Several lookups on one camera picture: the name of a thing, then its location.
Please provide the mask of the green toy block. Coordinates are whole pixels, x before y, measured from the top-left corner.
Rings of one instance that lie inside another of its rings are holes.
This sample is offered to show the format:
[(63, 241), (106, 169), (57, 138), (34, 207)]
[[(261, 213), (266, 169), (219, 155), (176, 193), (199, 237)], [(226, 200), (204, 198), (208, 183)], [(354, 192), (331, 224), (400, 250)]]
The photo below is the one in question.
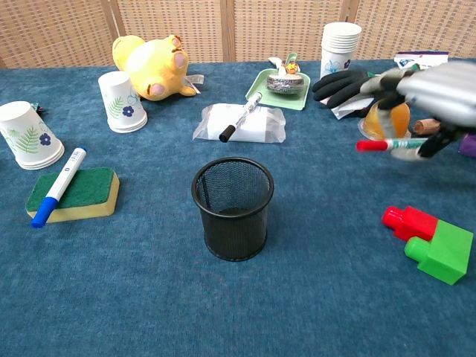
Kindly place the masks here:
[(439, 220), (430, 241), (411, 237), (405, 255), (417, 262), (417, 268), (453, 286), (468, 268), (473, 233)]

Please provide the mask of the blue table cloth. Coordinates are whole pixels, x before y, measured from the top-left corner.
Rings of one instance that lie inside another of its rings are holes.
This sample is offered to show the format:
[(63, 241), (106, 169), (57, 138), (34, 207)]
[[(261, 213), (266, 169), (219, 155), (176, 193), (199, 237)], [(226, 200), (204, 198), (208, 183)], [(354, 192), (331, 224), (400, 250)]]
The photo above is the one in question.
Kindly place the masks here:
[[(267, 62), (193, 64), (196, 97), (146, 102), (149, 120), (112, 132), (104, 67), (0, 69), (0, 104), (38, 103), (83, 166), (119, 176), (115, 213), (30, 226), (39, 172), (0, 136), (0, 357), (476, 357), (476, 158), (425, 162), (358, 152), (358, 120), (308, 99), (282, 144), (193, 140), (204, 107), (243, 103)], [(206, 248), (191, 182), (206, 163), (252, 158), (274, 177), (254, 258)], [(382, 223), (411, 206), (473, 233), (453, 286), (420, 271)]]

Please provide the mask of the purple pack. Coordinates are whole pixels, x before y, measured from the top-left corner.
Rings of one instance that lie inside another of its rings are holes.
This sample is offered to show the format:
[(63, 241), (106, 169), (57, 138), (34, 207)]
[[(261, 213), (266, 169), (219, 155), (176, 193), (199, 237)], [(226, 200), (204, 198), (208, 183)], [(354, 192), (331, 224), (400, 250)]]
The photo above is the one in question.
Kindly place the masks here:
[(476, 158), (476, 134), (464, 135), (460, 141), (458, 152)]

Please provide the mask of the light green dustpan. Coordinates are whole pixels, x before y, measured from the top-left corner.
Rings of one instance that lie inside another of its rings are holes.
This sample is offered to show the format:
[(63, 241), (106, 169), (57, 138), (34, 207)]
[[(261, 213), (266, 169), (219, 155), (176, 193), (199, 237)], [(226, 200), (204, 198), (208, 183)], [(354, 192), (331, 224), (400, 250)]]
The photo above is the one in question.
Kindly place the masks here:
[(306, 105), (307, 93), (310, 85), (310, 78), (307, 74), (299, 73), (304, 81), (304, 89), (301, 93), (297, 94), (278, 94), (269, 91), (266, 88), (266, 81), (268, 75), (277, 74), (277, 69), (267, 68), (262, 70), (254, 80), (250, 89), (248, 90), (245, 98), (248, 100), (254, 95), (255, 92), (259, 92), (262, 95), (260, 100), (261, 105), (280, 107), (284, 109), (302, 110)]

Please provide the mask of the red cap marker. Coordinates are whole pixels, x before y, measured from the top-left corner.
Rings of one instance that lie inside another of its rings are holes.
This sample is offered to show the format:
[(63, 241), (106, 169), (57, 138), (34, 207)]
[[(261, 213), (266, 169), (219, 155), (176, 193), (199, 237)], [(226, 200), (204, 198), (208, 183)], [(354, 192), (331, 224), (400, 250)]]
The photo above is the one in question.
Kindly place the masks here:
[(356, 149), (360, 152), (392, 151), (394, 149), (416, 149), (421, 147), (427, 138), (392, 138), (384, 140), (360, 140)]

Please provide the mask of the blue cap marker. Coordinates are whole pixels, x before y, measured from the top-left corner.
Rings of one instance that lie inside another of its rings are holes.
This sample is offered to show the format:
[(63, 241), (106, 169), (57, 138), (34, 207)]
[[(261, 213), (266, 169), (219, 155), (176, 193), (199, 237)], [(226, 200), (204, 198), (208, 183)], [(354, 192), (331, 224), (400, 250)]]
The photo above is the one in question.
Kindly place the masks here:
[(46, 224), (50, 215), (59, 204), (64, 192), (78, 171), (80, 165), (86, 157), (86, 154), (87, 150), (85, 147), (77, 147), (74, 149), (71, 156), (52, 184), (51, 188), (41, 201), (37, 212), (30, 222), (31, 227), (42, 228)]

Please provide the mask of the yellow plush toy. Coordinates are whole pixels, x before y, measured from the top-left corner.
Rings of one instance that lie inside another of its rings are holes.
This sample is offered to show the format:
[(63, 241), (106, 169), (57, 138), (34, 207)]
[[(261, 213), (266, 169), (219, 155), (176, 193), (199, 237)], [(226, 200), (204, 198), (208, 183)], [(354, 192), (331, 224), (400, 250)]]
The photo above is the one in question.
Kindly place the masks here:
[(150, 41), (135, 35), (120, 36), (112, 44), (112, 58), (117, 68), (129, 75), (135, 91), (147, 100), (159, 101), (176, 93), (185, 97), (197, 94), (184, 79), (188, 55), (177, 35)]

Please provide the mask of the brown wooden stick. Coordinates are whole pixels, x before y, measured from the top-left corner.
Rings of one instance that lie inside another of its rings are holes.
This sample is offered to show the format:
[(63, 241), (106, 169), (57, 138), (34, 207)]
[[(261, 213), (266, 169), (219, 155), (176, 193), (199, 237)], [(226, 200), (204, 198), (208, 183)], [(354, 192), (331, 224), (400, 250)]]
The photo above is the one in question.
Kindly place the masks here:
[(416, 135), (432, 135), (440, 129), (440, 122), (433, 118), (417, 120), (413, 131)]

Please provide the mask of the black green work glove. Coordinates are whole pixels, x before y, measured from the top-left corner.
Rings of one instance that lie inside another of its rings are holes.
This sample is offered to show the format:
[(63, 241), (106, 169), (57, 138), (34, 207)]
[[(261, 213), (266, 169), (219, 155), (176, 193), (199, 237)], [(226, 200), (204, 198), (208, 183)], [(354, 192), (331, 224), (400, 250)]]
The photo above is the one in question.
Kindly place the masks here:
[(368, 71), (338, 71), (322, 77), (312, 87), (316, 101), (328, 99), (327, 107), (333, 109), (357, 94), (373, 95), (378, 100), (378, 109), (391, 111), (404, 103), (405, 96), (396, 87), (402, 78), (417, 73), (412, 69), (392, 68), (380, 75)]

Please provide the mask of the floral paper cup stack tall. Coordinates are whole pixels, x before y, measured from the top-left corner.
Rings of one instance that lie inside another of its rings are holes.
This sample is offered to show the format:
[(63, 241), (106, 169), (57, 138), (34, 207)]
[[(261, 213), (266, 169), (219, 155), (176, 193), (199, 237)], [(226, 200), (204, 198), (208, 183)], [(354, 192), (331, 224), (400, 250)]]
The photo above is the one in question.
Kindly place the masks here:
[(362, 28), (352, 22), (331, 22), (324, 26), (320, 78), (349, 68), (361, 32)]

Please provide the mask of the red toy block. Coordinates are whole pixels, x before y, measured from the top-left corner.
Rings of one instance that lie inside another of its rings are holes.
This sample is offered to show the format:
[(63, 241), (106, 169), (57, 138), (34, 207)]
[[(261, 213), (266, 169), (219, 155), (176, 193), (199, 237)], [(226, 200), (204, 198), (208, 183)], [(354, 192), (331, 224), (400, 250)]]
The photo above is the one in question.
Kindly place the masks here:
[(395, 237), (405, 242), (412, 237), (431, 241), (438, 218), (411, 206), (405, 209), (389, 206), (383, 214), (382, 223), (393, 231)]

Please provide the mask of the white salt bag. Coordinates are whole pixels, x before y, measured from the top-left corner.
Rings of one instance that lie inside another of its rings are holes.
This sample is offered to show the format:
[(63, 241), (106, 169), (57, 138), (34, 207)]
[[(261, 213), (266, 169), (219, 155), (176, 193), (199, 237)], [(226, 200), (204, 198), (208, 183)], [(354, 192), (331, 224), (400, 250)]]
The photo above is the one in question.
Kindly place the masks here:
[(448, 62), (448, 51), (400, 51), (393, 61), (399, 68), (427, 69)]

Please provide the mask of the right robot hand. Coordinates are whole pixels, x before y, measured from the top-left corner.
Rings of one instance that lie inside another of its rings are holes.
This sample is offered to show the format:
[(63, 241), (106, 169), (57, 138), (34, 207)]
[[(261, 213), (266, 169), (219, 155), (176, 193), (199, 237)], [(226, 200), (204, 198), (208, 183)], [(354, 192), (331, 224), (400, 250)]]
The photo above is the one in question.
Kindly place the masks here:
[(393, 68), (364, 82), (360, 92), (386, 94), (378, 104), (386, 119), (393, 107), (407, 102), (440, 122), (420, 147), (398, 148), (397, 158), (430, 159), (464, 135), (476, 135), (476, 62), (453, 60), (422, 71)]

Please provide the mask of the white paper packet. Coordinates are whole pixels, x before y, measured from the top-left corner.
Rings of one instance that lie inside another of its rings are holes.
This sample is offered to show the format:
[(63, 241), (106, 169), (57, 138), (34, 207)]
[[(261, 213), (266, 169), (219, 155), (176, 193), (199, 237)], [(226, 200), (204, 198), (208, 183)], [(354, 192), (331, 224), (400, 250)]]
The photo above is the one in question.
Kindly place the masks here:
[(367, 115), (375, 102), (376, 99), (374, 95), (357, 94), (341, 105), (331, 109), (331, 111), (338, 120), (345, 117), (363, 118)]

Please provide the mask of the woven folding screen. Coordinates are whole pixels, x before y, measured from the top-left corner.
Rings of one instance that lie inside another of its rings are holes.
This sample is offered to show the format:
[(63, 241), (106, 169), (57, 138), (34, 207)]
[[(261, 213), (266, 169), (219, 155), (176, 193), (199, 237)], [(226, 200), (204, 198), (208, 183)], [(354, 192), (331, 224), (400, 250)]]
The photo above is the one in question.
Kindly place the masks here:
[(361, 26), (360, 60), (476, 57), (476, 0), (0, 0), (0, 68), (109, 65), (124, 35), (175, 34), (191, 62), (319, 60), (330, 22)]

